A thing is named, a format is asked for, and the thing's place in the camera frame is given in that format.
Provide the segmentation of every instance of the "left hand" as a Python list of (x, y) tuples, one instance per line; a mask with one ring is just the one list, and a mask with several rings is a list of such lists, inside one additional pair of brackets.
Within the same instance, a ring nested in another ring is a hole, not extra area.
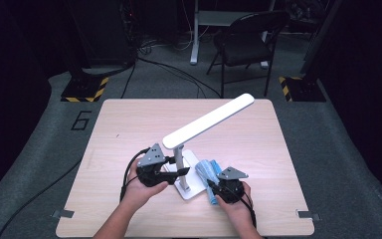
[(152, 187), (147, 187), (142, 184), (136, 177), (138, 162), (139, 158), (136, 159), (131, 165), (131, 169), (127, 178), (129, 183), (126, 186), (125, 195), (121, 201), (122, 203), (127, 203), (133, 210), (138, 210), (138, 208), (142, 207), (148, 201), (148, 199), (150, 199), (150, 197), (163, 191), (168, 186), (167, 181), (160, 182), (159, 184)]

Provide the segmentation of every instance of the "right hand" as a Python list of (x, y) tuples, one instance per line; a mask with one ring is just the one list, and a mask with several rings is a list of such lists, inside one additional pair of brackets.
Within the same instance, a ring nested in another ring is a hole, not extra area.
[[(253, 201), (251, 199), (251, 187), (243, 181), (245, 194), (242, 199), (247, 202), (247, 204), (252, 205)], [(226, 212), (229, 220), (237, 231), (246, 230), (249, 227), (253, 227), (253, 220), (251, 218), (251, 213), (248, 207), (240, 200), (233, 204), (226, 203), (219, 195), (216, 195), (216, 199), (219, 202), (219, 206)]]

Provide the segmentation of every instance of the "white desk lamp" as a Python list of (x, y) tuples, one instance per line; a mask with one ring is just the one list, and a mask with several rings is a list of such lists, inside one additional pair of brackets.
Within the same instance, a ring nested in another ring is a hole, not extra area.
[(201, 191), (205, 190), (205, 186), (195, 171), (194, 166), (199, 162), (194, 153), (187, 149), (182, 151), (184, 143), (206, 131), (219, 122), (231, 117), (232, 115), (243, 110), (254, 102), (254, 98), (250, 94), (243, 94), (234, 100), (222, 105), (221, 107), (209, 112), (208, 114), (188, 123), (187, 125), (177, 129), (163, 139), (163, 145), (167, 149), (173, 149), (176, 164), (165, 164), (168, 171), (175, 171), (184, 166), (189, 166), (190, 170), (187, 175), (180, 176), (179, 181), (175, 182), (175, 186), (181, 194), (182, 198), (190, 199)]

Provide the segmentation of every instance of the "human hand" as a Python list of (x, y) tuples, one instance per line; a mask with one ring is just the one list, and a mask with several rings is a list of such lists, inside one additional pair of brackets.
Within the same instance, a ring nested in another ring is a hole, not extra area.
[[(251, 199), (251, 187), (243, 181), (244, 196), (242, 199), (248, 204), (253, 205)], [(216, 195), (219, 206), (226, 212), (229, 220), (241, 238), (261, 238), (257, 229), (253, 225), (253, 219), (249, 208), (240, 200), (233, 204), (226, 203), (222, 197)]]
[(127, 186), (125, 190), (125, 195), (122, 198), (122, 203), (128, 203), (134, 211), (142, 207), (150, 197), (163, 191), (167, 186), (168, 182), (163, 181), (152, 187), (147, 187), (142, 184), (137, 177), (136, 169), (140, 158), (136, 159), (131, 165), (127, 180)]

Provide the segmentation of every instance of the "yellow and black hazard tape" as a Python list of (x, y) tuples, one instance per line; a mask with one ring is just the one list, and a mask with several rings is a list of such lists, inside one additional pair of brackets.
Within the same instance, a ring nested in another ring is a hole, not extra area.
[(302, 80), (302, 78), (279, 77), (279, 82), (281, 83), (282, 90), (284, 91), (286, 101), (292, 102), (292, 96), (290, 95), (289, 88), (287, 87), (287, 79)]
[(90, 97), (90, 98), (62, 97), (61, 102), (73, 102), (73, 103), (74, 102), (97, 102), (100, 99), (101, 95), (103, 95), (103, 91), (104, 91), (104, 88), (106, 87), (108, 80), (109, 78), (104, 78), (101, 81), (100, 86), (98, 87), (98, 90), (93, 97)]

